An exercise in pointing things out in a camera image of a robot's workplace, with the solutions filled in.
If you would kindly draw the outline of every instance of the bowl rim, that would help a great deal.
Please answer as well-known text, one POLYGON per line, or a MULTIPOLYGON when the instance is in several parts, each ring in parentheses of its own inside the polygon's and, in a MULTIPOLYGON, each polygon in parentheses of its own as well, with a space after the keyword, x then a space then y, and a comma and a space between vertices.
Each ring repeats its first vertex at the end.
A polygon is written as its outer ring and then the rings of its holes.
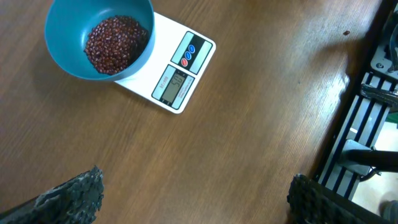
MULTIPOLYGON (((150 38, 149 38, 149 40, 148 40, 148 44, 145 46, 144 51, 143 51, 143 52, 141 53, 141 55, 136 59, 136 61, 138 61, 141 57, 143 57, 144 52, 146 52, 146 51, 148 51, 148 50, 152 50, 152 49, 149 49, 148 46, 149 46, 149 43, 151 42, 151 40, 152 40, 153 38, 155 38, 155 11, 154 11, 154 7, 153 7, 153 5, 152 5, 152 2, 151 2, 150 0, 147 0, 147 1, 148 1, 148 3, 149 3, 150 9, 151 9, 151 11, 152 11, 152 20, 153 20, 154 22, 153 22, 153 24, 152 24, 152 32, 151 32, 151 34, 150 34, 150 38)), ((78 77, 78 78, 81 78, 81 79, 84 79, 84 80, 93 80, 93 81, 114 81, 114 80, 118 80, 118 79, 117 79, 117 76, 122 75, 123 72, 125 72, 127 69, 131 68, 131 67, 134 65, 134 62, 133 62, 130 66, 128 66, 128 67, 125 68, 124 70, 121 70, 120 72, 118 72, 118 73, 116 73, 116 74, 114 74, 114 75, 109 75, 108 77, 105 77, 105 78, 85 78, 85 77, 81 77, 80 75, 76 75, 75 73, 69 71, 68 69, 66 69, 66 68, 64 68, 62 65, 60 65, 60 64, 58 63, 58 61, 54 58, 54 56, 52 55, 52 53, 51 53, 51 51, 50 51, 49 43, 47 42, 47 34, 46 34, 46 33, 47 33, 47 23, 48 23, 48 21, 49 21, 49 16, 50 16, 50 13, 52 12, 53 7, 54 7, 54 5, 55 5, 56 2, 57 2, 57 0, 53 0, 53 3, 51 3, 51 6, 50 6, 49 11, 47 12, 47 15, 46 15, 46 18, 45 18, 45 23, 44 23, 44 41, 45 41, 45 45, 46 45, 47 51, 50 53, 50 56, 51 56, 52 60, 54 60, 54 62, 55 62, 62 70, 64 70, 65 72, 67 72, 67 73, 69 73, 69 74, 71 74, 71 75, 73 75, 74 77, 78 77)))

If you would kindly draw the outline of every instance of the teal plastic bowl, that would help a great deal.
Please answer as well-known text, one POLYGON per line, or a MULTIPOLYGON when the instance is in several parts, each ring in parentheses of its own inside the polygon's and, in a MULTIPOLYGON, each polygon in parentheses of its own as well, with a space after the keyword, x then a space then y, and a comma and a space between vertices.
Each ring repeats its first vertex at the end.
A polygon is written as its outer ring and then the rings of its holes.
POLYGON ((85 80, 116 81, 135 74, 147 62, 155 44, 155 15, 149 0, 55 0, 44 29, 50 55, 66 72, 85 80), (88 34, 102 20, 131 16, 149 31, 149 42, 141 56, 115 74, 98 73, 84 49, 88 34))

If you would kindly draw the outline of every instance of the kitchen scale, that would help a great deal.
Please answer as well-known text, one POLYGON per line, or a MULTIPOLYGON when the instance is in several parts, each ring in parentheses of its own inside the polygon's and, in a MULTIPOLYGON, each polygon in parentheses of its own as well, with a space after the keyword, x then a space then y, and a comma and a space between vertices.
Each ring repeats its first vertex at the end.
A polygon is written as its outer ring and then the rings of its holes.
POLYGON ((215 50, 209 38, 155 13, 155 45, 148 61, 136 74, 115 82, 179 114, 215 50))

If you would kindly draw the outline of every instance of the wood grain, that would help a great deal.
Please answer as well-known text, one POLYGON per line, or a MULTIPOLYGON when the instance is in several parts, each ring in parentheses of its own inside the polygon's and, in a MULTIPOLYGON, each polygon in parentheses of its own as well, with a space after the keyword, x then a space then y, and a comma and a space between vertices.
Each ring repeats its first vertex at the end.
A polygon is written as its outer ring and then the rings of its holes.
POLYGON ((153 0, 218 45, 173 115, 58 68, 43 38, 50 0, 0 1, 0 211, 96 164, 95 223, 283 223, 380 2, 153 0))

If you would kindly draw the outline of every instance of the red button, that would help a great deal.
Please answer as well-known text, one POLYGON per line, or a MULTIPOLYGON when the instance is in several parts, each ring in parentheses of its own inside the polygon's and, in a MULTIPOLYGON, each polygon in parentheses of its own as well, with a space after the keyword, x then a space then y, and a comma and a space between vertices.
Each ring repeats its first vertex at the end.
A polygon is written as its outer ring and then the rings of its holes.
POLYGON ((185 58, 181 59, 181 64, 182 64, 182 66, 184 66, 184 67, 188 66, 188 60, 185 59, 185 58))

